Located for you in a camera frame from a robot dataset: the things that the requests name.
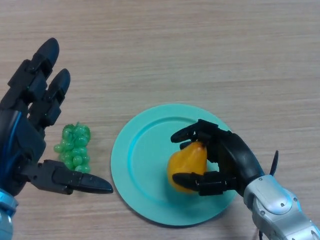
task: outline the orange pear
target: orange pear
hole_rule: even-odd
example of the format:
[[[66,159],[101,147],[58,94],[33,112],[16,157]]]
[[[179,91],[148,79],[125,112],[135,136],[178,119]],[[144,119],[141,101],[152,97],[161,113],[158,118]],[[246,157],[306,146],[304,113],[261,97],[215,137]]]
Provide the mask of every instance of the orange pear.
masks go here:
[[[175,152],[167,164],[168,181],[178,192],[192,194],[194,191],[176,184],[172,176],[176,173],[196,173],[203,175],[207,171],[207,148],[198,141]]]

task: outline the toy grapes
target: toy grapes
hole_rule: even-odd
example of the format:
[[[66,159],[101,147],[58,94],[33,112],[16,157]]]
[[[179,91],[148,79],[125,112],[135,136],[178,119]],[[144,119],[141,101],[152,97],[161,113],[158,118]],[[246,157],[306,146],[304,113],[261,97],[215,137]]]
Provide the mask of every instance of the toy grapes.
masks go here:
[[[64,162],[68,169],[82,173],[89,173],[90,157],[87,145],[91,134],[88,126],[80,124],[66,125],[62,130],[61,142],[53,147],[59,154],[60,161]]]

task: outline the wooden table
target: wooden table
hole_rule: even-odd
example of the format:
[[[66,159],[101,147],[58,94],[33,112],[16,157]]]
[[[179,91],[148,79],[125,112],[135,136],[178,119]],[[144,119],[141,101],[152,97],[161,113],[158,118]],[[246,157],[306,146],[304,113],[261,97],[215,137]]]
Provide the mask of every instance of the wooden table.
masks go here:
[[[110,154],[122,127],[164,103],[207,109],[251,147],[268,172],[320,225],[320,2],[318,0],[3,0],[0,95],[24,59],[58,39],[54,68],[72,83],[44,159],[64,125],[92,130],[92,173],[112,182]],[[243,200],[186,229],[136,216],[117,193],[71,196],[28,184],[17,196],[14,240],[251,240]]]

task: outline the plastic fruit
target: plastic fruit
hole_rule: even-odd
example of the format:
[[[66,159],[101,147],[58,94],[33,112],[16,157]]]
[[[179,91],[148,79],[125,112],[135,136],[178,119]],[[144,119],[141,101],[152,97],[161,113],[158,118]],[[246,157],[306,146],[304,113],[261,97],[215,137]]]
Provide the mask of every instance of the plastic fruit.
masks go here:
[[[55,145],[53,150],[59,154],[59,160],[64,162],[68,169],[89,173],[91,168],[87,145],[90,138],[88,126],[79,122],[76,125],[68,124],[62,130],[60,144]]]
[[[167,177],[171,186],[178,192],[192,194],[194,191],[176,184],[172,176],[176,173],[196,173],[203,175],[207,171],[207,148],[198,141],[175,152],[167,165]]]

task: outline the robotic hand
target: robotic hand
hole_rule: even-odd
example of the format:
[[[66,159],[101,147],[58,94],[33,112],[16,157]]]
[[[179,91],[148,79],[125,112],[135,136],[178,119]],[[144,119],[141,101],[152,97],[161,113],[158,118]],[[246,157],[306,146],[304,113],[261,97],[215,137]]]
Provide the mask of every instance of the robotic hand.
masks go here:
[[[270,174],[265,174],[245,142],[237,134],[222,130],[216,124],[199,119],[171,136],[171,142],[183,142],[180,149],[193,141],[206,146],[207,159],[217,163],[219,171],[205,172],[204,175],[176,173],[172,176],[176,184],[194,190],[200,196],[235,190],[252,212],[260,239],[265,234],[270,240],[320,240],[319,229],[303,213],[297,196],[273,177],[278,151]]]
[[[44,160],[45,128],[55,124],[70,85],[70,73],[61,70],[47,85],[59,55],[59,44],[50,38],[24,60],[8,82],[9,90],[0,102],[0,239],[13,235],[15,199],[26,182],[39,190],[70,195],[74,190],[110,194],[106,180],[69,170],[64,163]]]

